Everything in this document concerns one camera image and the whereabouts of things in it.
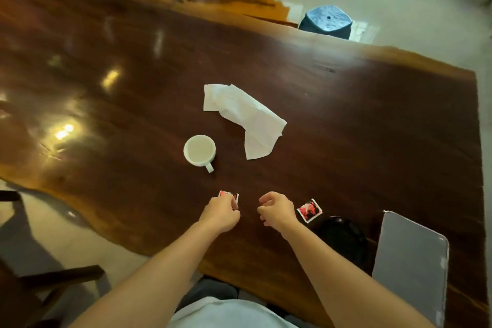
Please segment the person's left hand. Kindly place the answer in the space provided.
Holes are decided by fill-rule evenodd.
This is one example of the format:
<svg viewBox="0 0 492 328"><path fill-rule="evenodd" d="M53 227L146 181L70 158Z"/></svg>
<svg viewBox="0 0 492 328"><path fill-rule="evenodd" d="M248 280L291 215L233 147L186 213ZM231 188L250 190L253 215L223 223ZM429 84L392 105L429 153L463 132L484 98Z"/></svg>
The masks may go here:
<svg viewBox="0 0 492 328"><path fill-rule="evenodd" d="M208 229L208 231L215 235L228 232L237 225L226 222L225 201L225 196L211 198L198 220L200 226Z"/></svg>

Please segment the person's right hand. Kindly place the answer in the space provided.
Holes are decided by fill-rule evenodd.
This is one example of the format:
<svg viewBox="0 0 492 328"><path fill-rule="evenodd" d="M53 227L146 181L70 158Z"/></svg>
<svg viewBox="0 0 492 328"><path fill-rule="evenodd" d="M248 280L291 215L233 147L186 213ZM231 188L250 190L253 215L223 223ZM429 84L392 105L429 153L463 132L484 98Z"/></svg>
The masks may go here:
<svg viewBox="0 0 492 328"><path fill-rule="evenodd" d="M281 235L300 226L294 204L284 194L282 200L274 205L260 205L257 208L260 219L266 227L272 227Z"/></svg>

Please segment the person's left forearm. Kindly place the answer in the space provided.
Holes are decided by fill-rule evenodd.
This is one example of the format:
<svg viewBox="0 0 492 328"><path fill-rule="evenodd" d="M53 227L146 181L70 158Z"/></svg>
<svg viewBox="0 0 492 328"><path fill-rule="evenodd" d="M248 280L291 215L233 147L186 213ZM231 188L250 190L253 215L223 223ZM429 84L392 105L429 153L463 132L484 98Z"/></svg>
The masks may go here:
<svg viewBox="0 0 492 328"><path fill-rule="evenodd" d="M70 328L165 328L224 222L193 224L130 277L100 298Z"/></svg>

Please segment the person's right forearm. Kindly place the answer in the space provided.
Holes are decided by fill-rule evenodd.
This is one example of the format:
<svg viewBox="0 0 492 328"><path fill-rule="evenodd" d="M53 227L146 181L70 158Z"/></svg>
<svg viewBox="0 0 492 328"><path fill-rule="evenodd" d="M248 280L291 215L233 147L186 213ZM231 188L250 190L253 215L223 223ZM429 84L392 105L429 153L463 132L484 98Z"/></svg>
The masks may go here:
<svg viewBox="0 0 492 328"><path fill-rule="evenodd" d="M415 308L342 257L296 219L288 241L335 328L435 328Z"/></svg>

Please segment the white ceramic cup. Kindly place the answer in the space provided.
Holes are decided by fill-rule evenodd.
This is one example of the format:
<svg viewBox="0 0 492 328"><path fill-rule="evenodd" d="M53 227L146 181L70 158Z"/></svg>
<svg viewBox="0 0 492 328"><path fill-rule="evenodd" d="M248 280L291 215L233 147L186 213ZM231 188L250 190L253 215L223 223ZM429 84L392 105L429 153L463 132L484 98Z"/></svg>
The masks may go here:
<svg viewBox="0 0 492 328"><path fill-rule="evenodd" d="M195 135L189 138L183 147L183 155L188 163L196 167L204 167L208 173L214 172L212 162L216 152L213 139L206 135Z"/></svg>

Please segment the black round bowl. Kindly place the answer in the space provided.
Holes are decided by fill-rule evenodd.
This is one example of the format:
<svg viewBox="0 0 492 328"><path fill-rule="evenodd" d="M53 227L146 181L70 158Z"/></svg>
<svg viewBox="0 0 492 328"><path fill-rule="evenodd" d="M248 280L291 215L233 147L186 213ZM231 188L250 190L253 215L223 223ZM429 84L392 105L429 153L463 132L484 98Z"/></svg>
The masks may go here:
<svg viewBox="0 0 492 328"><path fill-rule="evenodd" d="M365 269L370 260L370 248L364 232L352 221L330 216L314 227L314 233L348 261Z"/></svg>

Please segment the white paper tissue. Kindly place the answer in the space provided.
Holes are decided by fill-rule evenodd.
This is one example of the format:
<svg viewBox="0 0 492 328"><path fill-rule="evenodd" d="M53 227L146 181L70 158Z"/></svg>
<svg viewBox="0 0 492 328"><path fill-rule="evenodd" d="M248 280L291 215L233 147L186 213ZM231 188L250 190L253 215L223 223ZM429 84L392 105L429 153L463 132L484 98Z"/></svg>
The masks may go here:
<svg viewBox="0 0 492 328"><path fill-rule="evenodd" d="M204 111L217 111L244 129L247 160L270 155L282 136L286 120L235 85L204 85Z"/></svg>

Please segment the person's grey trousers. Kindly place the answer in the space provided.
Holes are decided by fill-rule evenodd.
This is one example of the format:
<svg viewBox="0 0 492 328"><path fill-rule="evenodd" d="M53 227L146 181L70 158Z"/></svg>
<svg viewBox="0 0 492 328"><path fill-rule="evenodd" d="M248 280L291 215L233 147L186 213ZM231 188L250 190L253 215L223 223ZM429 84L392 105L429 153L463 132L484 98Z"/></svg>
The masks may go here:
<svg viewBox="0 0 492 328"><path fill-rule="evenodd" d="M239 289L231 284L204 275L183 296L175 313L192 303L207 297L216 298L218 300L237 300L239 298Z"/></svg>

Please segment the person's white shirt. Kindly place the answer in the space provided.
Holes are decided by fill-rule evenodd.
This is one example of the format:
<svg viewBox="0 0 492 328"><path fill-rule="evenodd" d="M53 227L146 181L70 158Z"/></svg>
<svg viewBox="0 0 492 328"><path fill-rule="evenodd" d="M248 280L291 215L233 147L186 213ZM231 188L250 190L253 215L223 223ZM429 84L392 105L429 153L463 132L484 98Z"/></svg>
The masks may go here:
<svg viewBox="0 0 492 328"><path fill-rule="evenodd" d="M248 300L200 299L176 312L167 328L299 328Z"/></svg>

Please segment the grey tablet case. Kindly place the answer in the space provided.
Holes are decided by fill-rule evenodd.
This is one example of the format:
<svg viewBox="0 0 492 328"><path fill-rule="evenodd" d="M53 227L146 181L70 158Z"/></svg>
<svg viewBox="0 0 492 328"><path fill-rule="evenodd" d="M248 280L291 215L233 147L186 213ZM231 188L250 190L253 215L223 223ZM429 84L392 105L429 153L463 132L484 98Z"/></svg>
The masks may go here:
<svg viewBox="0 0 492 328"><path fill-rule="evenodd" d="M444 328L449 250L444 235L384 211L372 278Z"/></svg>

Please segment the blue plastic stool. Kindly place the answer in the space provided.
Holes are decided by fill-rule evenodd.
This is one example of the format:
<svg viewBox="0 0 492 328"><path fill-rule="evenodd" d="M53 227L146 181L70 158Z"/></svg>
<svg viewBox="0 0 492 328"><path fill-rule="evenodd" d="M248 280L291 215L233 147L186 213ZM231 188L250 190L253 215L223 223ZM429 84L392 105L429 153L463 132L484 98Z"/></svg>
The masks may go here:
<svg viewBox="0 0 492 328"><path fill-rule="evenodd" d="M353 20L334 5L323 5L306 12L298 29L348 40Z"/></svg>

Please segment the glossy wooden bench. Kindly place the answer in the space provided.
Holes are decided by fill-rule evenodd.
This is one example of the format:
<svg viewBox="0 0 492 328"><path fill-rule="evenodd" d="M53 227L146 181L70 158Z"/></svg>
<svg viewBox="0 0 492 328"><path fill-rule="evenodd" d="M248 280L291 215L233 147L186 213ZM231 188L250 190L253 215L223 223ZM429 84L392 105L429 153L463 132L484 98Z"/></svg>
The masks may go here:
<svg viewBox="0 0 492 328"><path fill-rule="evenodd" d="M240 14L275 24L298 28L304 7L281 0L186 0L207 8Z"/></svg>

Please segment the dark wooden chair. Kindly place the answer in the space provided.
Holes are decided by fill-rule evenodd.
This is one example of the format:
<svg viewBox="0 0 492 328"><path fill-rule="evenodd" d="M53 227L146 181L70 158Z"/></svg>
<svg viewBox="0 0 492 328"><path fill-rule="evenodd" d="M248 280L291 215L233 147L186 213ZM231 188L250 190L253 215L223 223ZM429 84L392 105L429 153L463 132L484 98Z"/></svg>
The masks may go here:
<svg viewBox="0 0 492 328"><path fill-rule="evenodd" d="M96 282L110 290L98 265L66 269L35 238L20 192L0 189L0 328L59 328L62 313L48 317L67 290Z"/></svg>

